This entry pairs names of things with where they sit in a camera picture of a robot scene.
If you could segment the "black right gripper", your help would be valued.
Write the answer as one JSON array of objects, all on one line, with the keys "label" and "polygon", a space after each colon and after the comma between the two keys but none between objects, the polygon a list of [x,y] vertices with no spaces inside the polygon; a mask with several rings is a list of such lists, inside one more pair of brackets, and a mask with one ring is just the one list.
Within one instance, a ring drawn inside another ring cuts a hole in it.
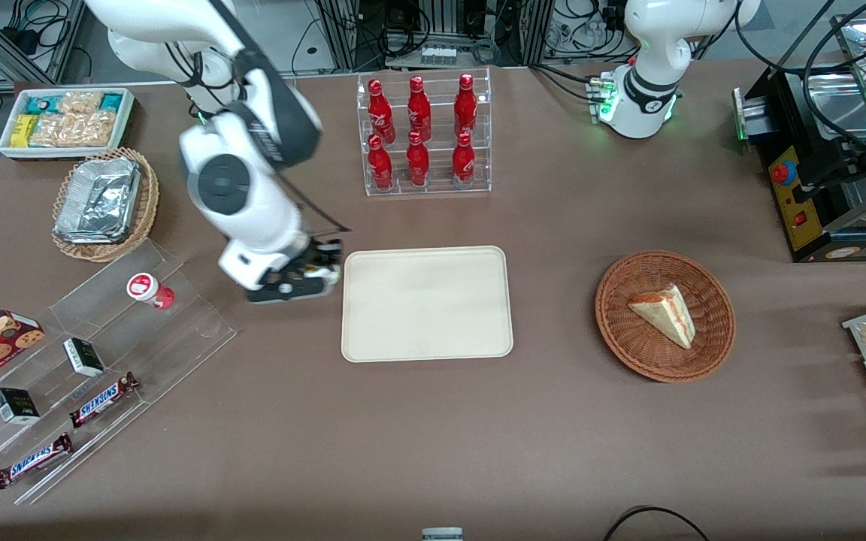
[{"label": "black right gripper", "polygon": [[310,237],[305,249],[289,257],[280,270],[301,270],[303,284],[309,286],[317,280],[317,268],[330,268],[330,283],[336,285],[343,273],[343,248],[343,241],[339,237]]}]

